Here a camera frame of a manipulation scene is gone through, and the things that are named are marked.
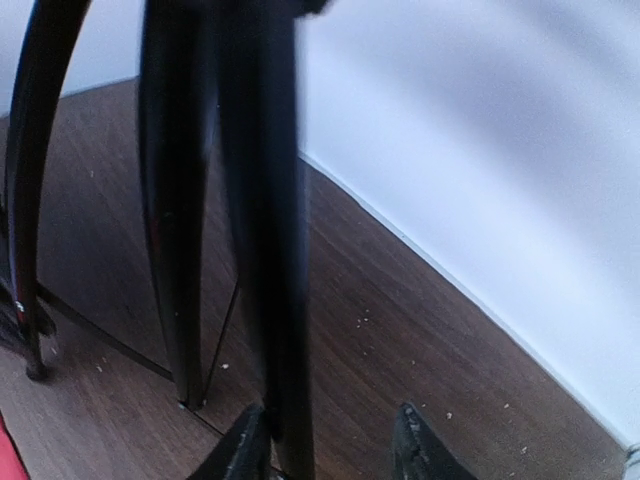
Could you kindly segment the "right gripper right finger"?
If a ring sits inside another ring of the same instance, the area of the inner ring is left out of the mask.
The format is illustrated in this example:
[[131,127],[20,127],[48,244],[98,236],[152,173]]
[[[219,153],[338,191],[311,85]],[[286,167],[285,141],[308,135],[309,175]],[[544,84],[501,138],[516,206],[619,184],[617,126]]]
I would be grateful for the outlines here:
[[393,479],[475,480],[411,403],[396,414],[391,451]]

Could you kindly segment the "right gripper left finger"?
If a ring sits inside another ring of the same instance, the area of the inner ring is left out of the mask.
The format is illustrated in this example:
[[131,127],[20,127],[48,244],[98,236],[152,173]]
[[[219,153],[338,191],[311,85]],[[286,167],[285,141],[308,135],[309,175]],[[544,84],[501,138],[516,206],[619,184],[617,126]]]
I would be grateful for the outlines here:
[[271,436],[265,409],[249,405],[197,468],[203,480],[269,479]]

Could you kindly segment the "red sheet music page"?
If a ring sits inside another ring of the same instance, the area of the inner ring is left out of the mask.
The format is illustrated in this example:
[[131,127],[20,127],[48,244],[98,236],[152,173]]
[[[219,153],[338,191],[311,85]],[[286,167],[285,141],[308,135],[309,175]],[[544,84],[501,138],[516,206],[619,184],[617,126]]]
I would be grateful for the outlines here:
[[7,429],[3,415],[0,415],[0,479],[31,479],[20,452]]

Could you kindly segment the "black music stand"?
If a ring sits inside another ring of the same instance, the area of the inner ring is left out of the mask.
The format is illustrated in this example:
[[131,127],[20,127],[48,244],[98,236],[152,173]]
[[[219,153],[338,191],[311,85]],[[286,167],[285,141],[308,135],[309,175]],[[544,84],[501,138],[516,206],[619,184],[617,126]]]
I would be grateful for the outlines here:
[[[86,324],[37,280],[49,138],[88,3],[37,1],[15,77],[1,206],[1,345],[27,376],[47,375],[40,340],[53,307]],[[236,296],[261,370],[271,436],[291,479],[315,475],[308,353],[308,238],[298,155],[297,19],[321,1],[148,1],[138,87],[138,146],[147,252],[169,367],[182,406],[204,400],[201,241],[206,174],[221,148]]]

